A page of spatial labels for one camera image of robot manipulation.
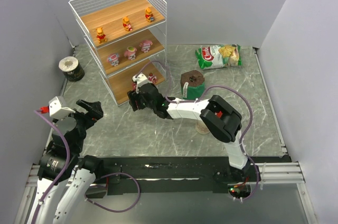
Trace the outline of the pink blue bear toy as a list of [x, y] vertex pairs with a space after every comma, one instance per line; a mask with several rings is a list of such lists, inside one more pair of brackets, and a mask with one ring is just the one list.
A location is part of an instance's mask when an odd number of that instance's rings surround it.
[[112, 66], [116, 67], [119, 65], [119, 54], [118, 53], [112, 53], [108, 56], [107, 62]]

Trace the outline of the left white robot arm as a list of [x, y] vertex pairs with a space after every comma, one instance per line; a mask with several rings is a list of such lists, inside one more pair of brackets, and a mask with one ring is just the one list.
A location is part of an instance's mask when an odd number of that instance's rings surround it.
[[103, 174], [102, 159], [86, 155], [80, 159], [90, 129], [104, 112], [99, 101], [78, 100], [79, 112], [56, 96], [35, 113], [45, 118], [52, 138], [39, 161], [37, 190], [28, 223], [67, 223], [90, 185]]

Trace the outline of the small orange bear toy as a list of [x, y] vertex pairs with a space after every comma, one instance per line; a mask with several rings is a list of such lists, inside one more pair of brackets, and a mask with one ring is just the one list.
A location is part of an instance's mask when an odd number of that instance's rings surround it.
[[149, 7], [145, 9], [145, 18], [148, 22], [153, 22], [155, 20], [155, 16]]

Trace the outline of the pink bear green hat toy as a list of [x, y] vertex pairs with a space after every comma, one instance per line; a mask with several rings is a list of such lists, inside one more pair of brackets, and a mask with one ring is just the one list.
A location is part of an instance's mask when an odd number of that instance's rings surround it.
[[124, 52], [124, 57], [128, 60], [134, 60], [136, 58], [137, 49], [133, 46], [128, 46], [126, 51]]

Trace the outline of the pink pig purple bow toy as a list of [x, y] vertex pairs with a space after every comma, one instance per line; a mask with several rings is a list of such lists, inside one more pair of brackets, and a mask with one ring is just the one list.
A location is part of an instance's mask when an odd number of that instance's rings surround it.
[[151, 40], [144, 40], [139, 44], [139, 47], [143, 53], [147, 53], [150, 51], [152, 45], [153, 42]]

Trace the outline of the strawberry cake slice toy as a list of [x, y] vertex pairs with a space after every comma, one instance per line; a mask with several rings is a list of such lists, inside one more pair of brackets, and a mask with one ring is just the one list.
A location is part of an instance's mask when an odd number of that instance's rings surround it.
[[157, 76], [154, 75], [153, 73], [150, 73], [148, 75], [148, 80], [155, 85], [157, 83]]

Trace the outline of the orange bear red shirt toy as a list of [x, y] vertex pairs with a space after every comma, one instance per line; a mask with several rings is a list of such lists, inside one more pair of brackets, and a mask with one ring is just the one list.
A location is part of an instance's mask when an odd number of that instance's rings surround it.
[[122, 21], [123, 21], [123, 27], [126, 31], [132, 31], [133, 30], [132, 25], [130, 23], [130, 20], [127, 16], [123, 17]]

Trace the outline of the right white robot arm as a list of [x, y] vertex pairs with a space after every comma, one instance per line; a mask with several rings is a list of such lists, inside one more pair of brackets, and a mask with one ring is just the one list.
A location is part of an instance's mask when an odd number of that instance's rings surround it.
[[146, 83], [127, 94], [133, 111], [149, 108], [162, 119], [184, 118], [202, 121], [211, 134], [224, 144], [229, 165], [243, 171], [250, 165], [249, 156], [242, 146], [242, 141], [252, 124], [252, 109], [242, 94], [229, 87], [221, 86], [221, 88], [232, 91], [246, 103], [250, 117], [244, 131], [241, 130], [242, 116], [240, 113], [219, 95], [195, 101], [163, 97], [152, 83]]

